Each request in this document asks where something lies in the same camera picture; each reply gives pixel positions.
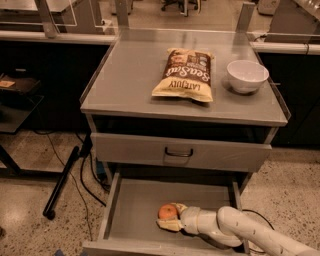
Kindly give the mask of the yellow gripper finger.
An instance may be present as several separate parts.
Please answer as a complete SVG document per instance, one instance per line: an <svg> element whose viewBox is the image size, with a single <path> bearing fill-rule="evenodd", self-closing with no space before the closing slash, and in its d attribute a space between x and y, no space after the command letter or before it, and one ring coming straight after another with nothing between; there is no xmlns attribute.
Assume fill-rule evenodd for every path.
<svg viewBox="0 0 320 256"><path fill-rule="evenodd" d="M173 213L175 215L181 215L182 212L187 209L187 206L182 203L172 203L172 206L174 208Z"/></svg>
<svg viewBox="0 0 320 256"><path fill-rule="evenodd" d="M161 229L179 232L183 226L179 219L158 219L157 224Z"/></svg>

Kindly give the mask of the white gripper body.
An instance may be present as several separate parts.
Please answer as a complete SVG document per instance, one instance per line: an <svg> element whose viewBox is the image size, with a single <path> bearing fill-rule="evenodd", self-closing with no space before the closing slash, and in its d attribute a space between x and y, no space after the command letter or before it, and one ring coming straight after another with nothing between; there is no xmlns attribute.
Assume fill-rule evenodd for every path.
<svg viewBox="0 0 320 256"><path fill-rule="evenodd" d="M180 221L185 232L197 235L198 231L198 215L200 213L199 207L188 207L180 214Z"/></svg>

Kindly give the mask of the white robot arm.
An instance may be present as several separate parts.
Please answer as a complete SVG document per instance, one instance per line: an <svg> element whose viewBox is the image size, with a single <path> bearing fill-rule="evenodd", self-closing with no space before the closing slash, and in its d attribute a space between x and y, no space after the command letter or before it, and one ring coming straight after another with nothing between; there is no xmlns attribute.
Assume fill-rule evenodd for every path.
<svg viewBox="0 0 320 256"><path fill-rule="evenodd" d="M271 228L254 221L230 206L217 211L181 203L164 204L158 210L161 229L205 235L229 247L237 247L243 239L254 243L270 256L320 256L320 252Z"/></svg>

